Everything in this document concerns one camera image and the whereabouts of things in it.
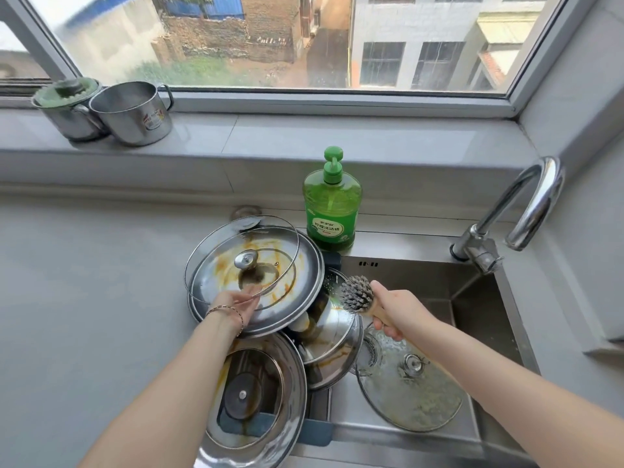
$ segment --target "gray bristles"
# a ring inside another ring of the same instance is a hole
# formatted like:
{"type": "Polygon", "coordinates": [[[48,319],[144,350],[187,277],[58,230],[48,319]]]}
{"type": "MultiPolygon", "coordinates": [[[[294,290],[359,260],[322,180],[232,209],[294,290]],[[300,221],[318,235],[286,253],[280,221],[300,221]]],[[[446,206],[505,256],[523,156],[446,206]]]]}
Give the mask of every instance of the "gray bristles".
{"type": "Polygon", "coordinates": [[[364,276],[351,276],[340,286],[340,303],[351,313],[366,312],[373,299],[370,283],[364,276]]]}

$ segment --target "sink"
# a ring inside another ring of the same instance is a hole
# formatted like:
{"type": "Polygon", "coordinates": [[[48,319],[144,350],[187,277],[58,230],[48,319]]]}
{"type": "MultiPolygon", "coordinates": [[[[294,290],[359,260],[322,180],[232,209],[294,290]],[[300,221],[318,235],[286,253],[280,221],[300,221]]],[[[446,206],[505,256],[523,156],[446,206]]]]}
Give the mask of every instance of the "sink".
{"type": "MultiPolygon", "coordinates": [[[[389,289],[412,291],[440,320],[539,373],[504,267],[483,276],[472,264],[455,262],[448,252],[453,240],[358,233],[353,248],[343,256],[342,272],[377,279],[389,289]]],[[[536,466],[466,393],[448,424],[428,433],[411,433],[375,412],[351,372],[332,388],[311,395],[308,417],[333,423],[332,442],[326,447],[297,444],[292,455],[388,468],[536,466]]]]}

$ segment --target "green pump dispenser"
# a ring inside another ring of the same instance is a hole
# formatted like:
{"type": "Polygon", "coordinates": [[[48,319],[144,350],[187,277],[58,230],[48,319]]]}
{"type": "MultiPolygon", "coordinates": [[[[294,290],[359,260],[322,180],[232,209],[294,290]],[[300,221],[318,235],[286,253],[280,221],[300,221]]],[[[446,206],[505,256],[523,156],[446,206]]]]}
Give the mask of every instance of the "green pump dispenser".
{"type": "Polygon", "coordinates": [[[308,236],[324,250],[339,251],[355,240],[362,186],[343,172],[342,149],[330,146],[324,156],[327,162],[323,169],[310,173],[303,181],[308,236]]]}

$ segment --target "person's left hand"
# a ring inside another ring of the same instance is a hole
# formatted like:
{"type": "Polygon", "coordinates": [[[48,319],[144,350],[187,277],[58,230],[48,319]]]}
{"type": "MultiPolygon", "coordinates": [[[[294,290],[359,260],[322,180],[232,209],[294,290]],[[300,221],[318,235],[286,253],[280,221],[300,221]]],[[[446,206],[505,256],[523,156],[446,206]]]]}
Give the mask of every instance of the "person's left hand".
{"type": "MultiPolygon", "coordinates": [[[[250,284],[245,286],[242,291],[221,291],[215,299],[212,301],[210,308],[218,307],[220,305],[229,305],[234,307],[240,312],[240,317],[243,318],[243,328],[249,324],[252,319],[254,310],[258,307],[260,302],[260,296],[253,297],[254,294],[259,293],[262,290],[262,286],[259,284],[250,284]]],[[[228,315],[228,320],[234,325],[234,328],[241,330],[240,317],[231,309],[226,307],[217,309],[215,312],[225,312],[228,315]]]]}

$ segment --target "chrome faucet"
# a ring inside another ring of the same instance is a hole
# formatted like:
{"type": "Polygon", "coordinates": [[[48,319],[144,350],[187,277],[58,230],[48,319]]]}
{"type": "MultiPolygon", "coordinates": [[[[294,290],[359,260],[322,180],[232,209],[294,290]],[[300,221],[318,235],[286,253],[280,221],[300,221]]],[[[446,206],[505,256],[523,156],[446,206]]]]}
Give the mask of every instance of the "chrome faucet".
{"type": "Polygon", "coordinates": [[[502,257],[486,249],[485,241],[492,224],[509,207],[518,194],[539,176],[535,193],[516,226],[505,237],[505,244],[515,251],[526,248],[535,232],[546,220],[564,185],[565,171],[559,159],[543,157],[529,166],[505,190],[492,209],[480,222],[468,227],[464,234],[451,245],[450,254],[458,261],[472,261],[483,274],[493,273],[501,264],[502,257]]]}

